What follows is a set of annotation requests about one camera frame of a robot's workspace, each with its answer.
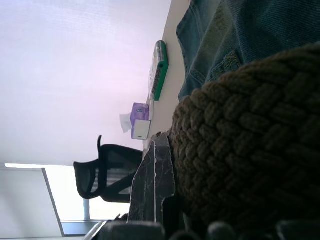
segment knit hat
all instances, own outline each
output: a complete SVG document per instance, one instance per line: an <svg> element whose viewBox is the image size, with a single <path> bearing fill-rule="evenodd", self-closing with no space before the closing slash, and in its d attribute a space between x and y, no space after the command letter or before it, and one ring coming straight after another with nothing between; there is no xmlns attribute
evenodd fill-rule
<svg viewBox="0 0 320 240"><path fill-rule="evenodd" d="M238 230L320 216L320 44L195 90L171 128L183 210Z"/></svg>

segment chair backrest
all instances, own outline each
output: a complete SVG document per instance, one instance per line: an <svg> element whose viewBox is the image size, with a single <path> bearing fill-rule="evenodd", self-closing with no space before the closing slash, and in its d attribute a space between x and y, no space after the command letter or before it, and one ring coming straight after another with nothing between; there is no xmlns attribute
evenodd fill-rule
<svg viewBox="0 0 320 240"><path fill-rule="evenodd" d="M80 196L85 199L101 196L106 202L129 203L142 151L115 144L101 146L101 136L97 145L98 159L73 164Z"/></svg>

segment jeans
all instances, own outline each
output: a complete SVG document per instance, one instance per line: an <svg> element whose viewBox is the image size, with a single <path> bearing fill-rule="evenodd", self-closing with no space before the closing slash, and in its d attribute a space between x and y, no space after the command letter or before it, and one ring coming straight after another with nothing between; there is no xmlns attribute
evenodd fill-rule
<svg viewBox="0 0 320 240"><path fill-rule="evenodd" d="M320 40L319 0L192 0L177 27L181 101L206 82L278 52Z"/></svg>

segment tissue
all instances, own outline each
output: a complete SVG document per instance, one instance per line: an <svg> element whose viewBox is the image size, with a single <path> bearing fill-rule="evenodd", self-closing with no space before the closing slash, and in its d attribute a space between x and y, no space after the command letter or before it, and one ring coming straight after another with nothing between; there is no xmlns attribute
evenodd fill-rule
<svg viewBox="0 0 320 240"><path fill-rule="evenodd" d="M120 123L121 123L123 133L126 133L130 129L132 129L130 116L131 116L131 112L127 114L120 114Z"/></svg>
<svg viewBox="0 0 320 240"><path fill-rule="evenodd" d="M149 105L135 102L131 113L120 115L120 123L124 133L131 130L132 139L146 140L151 124Z"/></svg>

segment purple tissue box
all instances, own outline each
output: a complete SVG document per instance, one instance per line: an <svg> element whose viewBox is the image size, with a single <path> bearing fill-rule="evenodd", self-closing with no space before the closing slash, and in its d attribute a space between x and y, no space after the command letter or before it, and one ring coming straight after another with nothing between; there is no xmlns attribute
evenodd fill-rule
<svg viewBox="0 0 320 240"><path fill-rule="evenodd" d="M132 107L130 121L132 124L131 138L146 140L151 124L151 121L149 120L148 104L135 102Z"/></svg>

